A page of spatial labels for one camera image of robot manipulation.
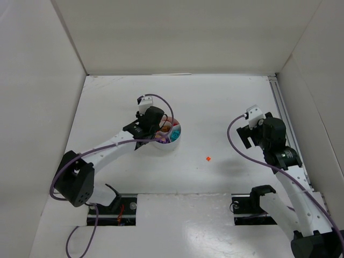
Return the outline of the purple butterfly lego brick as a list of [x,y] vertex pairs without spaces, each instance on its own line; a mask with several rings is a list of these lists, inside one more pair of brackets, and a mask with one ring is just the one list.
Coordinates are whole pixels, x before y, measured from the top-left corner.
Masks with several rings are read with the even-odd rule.
[[170,140],[168,137],[159,137],[156,139],[157,139],[157,142],[160,144],[169,144],[170,143]]

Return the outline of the brown lego plate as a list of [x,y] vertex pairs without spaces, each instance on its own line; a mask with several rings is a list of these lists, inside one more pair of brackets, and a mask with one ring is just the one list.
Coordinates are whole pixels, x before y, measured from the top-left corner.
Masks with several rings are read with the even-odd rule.
[[166,121],[162,122],[160,131],[162,133],[168,133],[171,130],[172,127],[173,127],[172,124],[169,121],[166,120]]

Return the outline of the teal square lego brick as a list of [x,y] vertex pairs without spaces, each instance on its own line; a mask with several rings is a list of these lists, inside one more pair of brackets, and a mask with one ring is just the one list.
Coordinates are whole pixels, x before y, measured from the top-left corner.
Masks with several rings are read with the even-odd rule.
[[176,141],[179,137],[180,137],[181,131],[179,130],[175,130],[172,132],[172,134],[170,135],[169,139],[171,142]]

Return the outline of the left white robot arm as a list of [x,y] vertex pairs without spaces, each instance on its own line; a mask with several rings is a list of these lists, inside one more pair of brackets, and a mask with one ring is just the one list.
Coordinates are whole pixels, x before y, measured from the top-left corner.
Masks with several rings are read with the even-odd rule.
[[67,200],[74,207],[96,204],[115,210],[121,199],[119,192],[109,184],[95,185],[96,174],[119,157],[152,142],[163,115],[163,110],[151,106],[98,147],[82,154],[66,152],[53,178],[51,197]]

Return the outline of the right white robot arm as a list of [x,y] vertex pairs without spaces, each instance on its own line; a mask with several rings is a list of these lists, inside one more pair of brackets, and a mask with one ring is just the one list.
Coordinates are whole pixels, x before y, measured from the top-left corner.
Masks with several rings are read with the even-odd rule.
[[283,120],[252,106],[240,115],[248,124],[237,133],[246,148],[261,148],[264,161],[283,186],[292,207],[269,185],[252,188],[249,204],[255,213],[264,211],[290,241],[294,257],[343,257],[343,231],[316,200],[297,151],[286,144]]

